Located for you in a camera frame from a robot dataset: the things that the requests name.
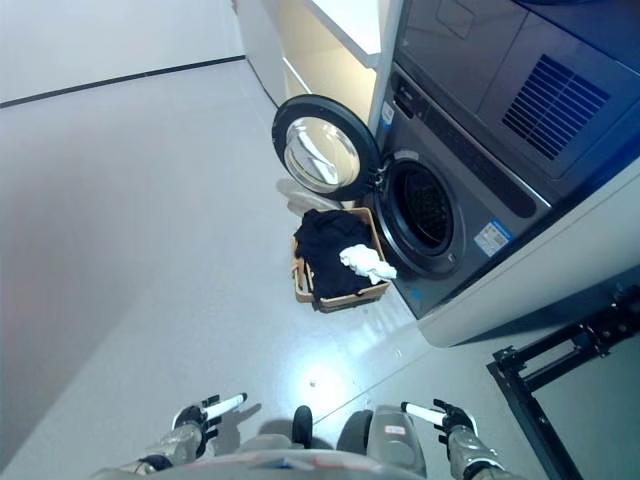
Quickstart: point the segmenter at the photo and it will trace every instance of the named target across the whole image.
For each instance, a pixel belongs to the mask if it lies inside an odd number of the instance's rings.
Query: door glass window
[[[318,193],[350,185],[360,172],[351,140],[335,125],[316,117],[301,117],[289,126],[284,161],[298,182]]]

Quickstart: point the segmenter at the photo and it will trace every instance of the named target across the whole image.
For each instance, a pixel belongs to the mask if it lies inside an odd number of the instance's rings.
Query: black metal stand
[[[640,331],[640,287],[622,294],[616,303],[524,348],[508,347],[493,354],[487,368],[495,378],[520,427],[551,480],[581,480],[582,476],[533,392]],[[526,362],[566,342],[573,351],[524,377]]]

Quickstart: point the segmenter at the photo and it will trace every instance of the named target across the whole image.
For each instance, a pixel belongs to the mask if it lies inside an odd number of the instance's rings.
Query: white towel
[[[340,261],[343,265],[350,267],[356,275],[369,277],[373,285],[377,285],[382,280],[396,278],[398,274],[395,268],[380,260],[378,252],[362,244],[341,251]]]

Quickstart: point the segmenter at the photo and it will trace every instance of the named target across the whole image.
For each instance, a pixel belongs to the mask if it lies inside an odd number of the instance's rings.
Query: front-loading washing machine
[[[286,101],[273,122],[291,176],[371,208],[395,285],[420,318],[483,272],[550,208],[395,68],[376,138],[340,103]]]

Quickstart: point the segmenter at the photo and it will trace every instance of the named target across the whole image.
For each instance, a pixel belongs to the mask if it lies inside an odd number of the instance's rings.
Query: black trim strip
[[[111,78],[109,80],[101,80],[99,82],[93,83],[85,83],[83,85],[76,85],[75,87],[62,88],[60,90],[53,90],[51,92],[39,93],[37,95],[31,95],[29,97],[2,102],[0,103],[0,108],[13,107],[15,105],[21,105],[23,103],[34,102],[36,100],[44,100],[45,98],[56,97],[58,95],[64,95],[65,93],[79,92],[80,90],[87,90],[89,88],[103,87],[105,85],[111,85],[112,83],[127,82],[129,80],[153,77],[155,75],[163,75],[165,73],[181,72],[182,70],[191,70],[193,68],[209,67],[211,65],[218,65],[220,63],[237,62],[240,60],[244,60],[245,58],[246,57],[244,55],[237,55],[235,57],[218,58],[216,60],[207,60],[206,62],[178,65],[177,67],[161,68],[159,70],[151,70],[150,72],[135,73],[133,75],[125,75],[124,77]]]

